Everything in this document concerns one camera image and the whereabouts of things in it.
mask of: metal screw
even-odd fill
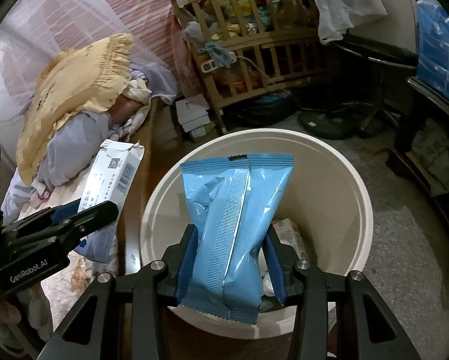
[[[349,275],[351,276],[351,278],[353,280],[356,280],[356,281],[361,281],[365,277],[360,271],[351,271],[349,273]]]
[[[299,269],[308,269],[312,264],[309,261],[306,260],[300,260],[300,261],[296,261],[296,267]]]
[[[156,261],[153,261],[151,263],[151,269],[153,269],[154,271],[160,271],[163,268],[164,268],[164,262],[162,262],[159,259]]]
[[[98,281],[100,283],[107,283],[110,280],[111,280],[111,275],[109,273],[107,273],[107,272],[103,272],[102,274],[100,274],[98,276]]]

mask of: wooden crib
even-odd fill
[[[223,132],[220,108],[325,78],[313,0],[186,0],[181,7],[172,0],[172,4],[182,30],[197,21],[205,42],[219,41],[236,54],[231,68],[204,73],[200,67],[210,60],[208,53],[199,53],[201,44],[187,42]]]

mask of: white cardboard box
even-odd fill
[[[110,200],[118,206],[119,216],[129,187],[144,154],[139,143],[115,142],[106,139],[89,171],[78,212]],[[81,240],[75,251],[87,259],[107,263],[116,233],[118,219]]]
[[[216,127],[216,125],[215,125],[214,122],[209,122],[208,124],[205,124],[204,126],[201,126],[199,128],[195,128],[194,130],[191,130],[189,132],[189,134],[191,135],[191,138],[204,137],[206,134],[208,134],[215,127]]]
[[[209,105],[201,94],[176,102],[178,122],[185,132],[208,124],[208,109]]]

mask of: blue bag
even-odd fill
[[[263,293],[258,252],[293,168],[293,155],[249,154],[181,164],[199,244],[182,305],[255,324]]]
[[[432,0],[417,3],[420,55],[417,76],[449,100],[449,15]]]

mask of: blue gripper pad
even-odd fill
[[[197,243],[197,228],[196,226],[194,226],[191,236],[189,237],[183,259],[181,260],[178,275],[176,278],[175,299],[178,304],[180,304],[181,300],[185,297],[186,292],[188,291],[189,281],[191,280],[191,276],[193,275],[193,266],[196,258]]]
[[[64,206],[56,209],[55,213],[51,217],[53,225],[57,225],[66,218],[69,218],[70,216],[76,214],[77,209],[80,206],[80,201],[81,199],[77,199],[74,202],[65,204]]]
[[[278,254],[273,247],[273,242],[268,233],[266,233],[266,236],[264,237],[262,249],[266,265],[268,266],[271,284],[273,285],[274,295],[282,305],[285,305],[286,300],[288,299],[285,290],[285,274],[283,273]]]

